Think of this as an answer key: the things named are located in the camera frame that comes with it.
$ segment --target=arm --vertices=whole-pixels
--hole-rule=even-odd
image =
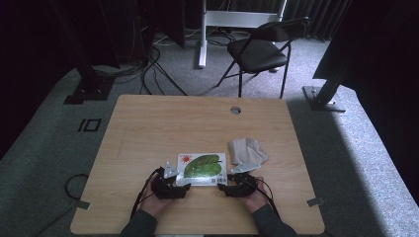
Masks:
[[[258,182],[258,189],[265,193],[263,182]],[[260,192],[255,191],[251,196],[241,197],[239,200],[252,213],[260,236],[296,236],[295,231],[274,213],[268,200]]]
[[[157,226],[158,217],[166,207],[173,202],[172,199],[159,199],[151,190],[151,183],[155,176],[148,183],[143,194],[142,202],[135,215],[121,232],[122,237],[151,237]]]

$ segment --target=black equipment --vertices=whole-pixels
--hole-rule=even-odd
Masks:
[[[256,179],[249,173],[237,173],[227,175],[229,181],[234,181],[236,186],[226,186],[217,184],[221,191],[224,191],[227,197],[245,198],[251,196],[257,190]]]
[[[136,212],[136,209],[140,202],[144,199],[149,197],[143,197],[144,191],[148,186],[148,183],[152,180],[151,189],[154,191],[154,195],[157,196],[159,199],[175,199],[175,198],[184,198],[186,195],[186,191],[189,190],[191,184],[188,184],[184,187],[174,187],[173,183],[176,180],[176,176],[164,178],[164,168],[160,167],[151,173],[150,177],[148,177],[147,181],[145,182],[144,187],[142,187],[141,192],[139,192],[138,197],[136,198],[135,204],[132,207],[130,218]]]
[[[157,174],[157,177],[154,178],[151,184],[151,189],[159,199],[184,198],[186,191],[191,187],[191,184],[184,187],[174,187],[173,183],[176,181],[176,176],[165,179],[162,167],[157,169]]]

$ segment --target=black curtain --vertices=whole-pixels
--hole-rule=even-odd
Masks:
[[[313,76],[356,91],[417,203],[418,26],[415,0],[354,0]]]

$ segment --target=chair seat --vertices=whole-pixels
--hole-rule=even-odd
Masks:
[[[247,42],[247,39],[240,39],[228,44],[227,50],[235,58],[240,49]],[[270,41],[253,39],[243,52],[243,61],[237,60],[241,64],[243,71],[258,73],[272,68],[284,66],[287,57]]]

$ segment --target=hand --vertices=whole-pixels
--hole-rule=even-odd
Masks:
[[[159,199],[156,195],[153,194],[153,190],[151,189],[151,183],[154,181],[156,177],[157,175],[152,177],[150,182],[148,182],[148,185],[145,188],[145,192],[142,197],[143,201],[141,202],[139,209],[142,209],[143,211],[149,213],[157,219],[164,212],[166,207],[170,205],[174,200]]]
[[[263,188],[263,182],[262,182],[263,177],[255,177],[255,179],[257,180],[256,182],[258,184],[258,189],[266,193],[265,189]],[[249,197],[238,197],[237,199],[239,199],[241,202],[243,202],[246,205],[250,213],[253,213],[256,210],[258,210],[260,207],[268,204],[268,200],[265,198],[265,196],[263,196],[257,190],[253,192],[253,194],[250,195]]]

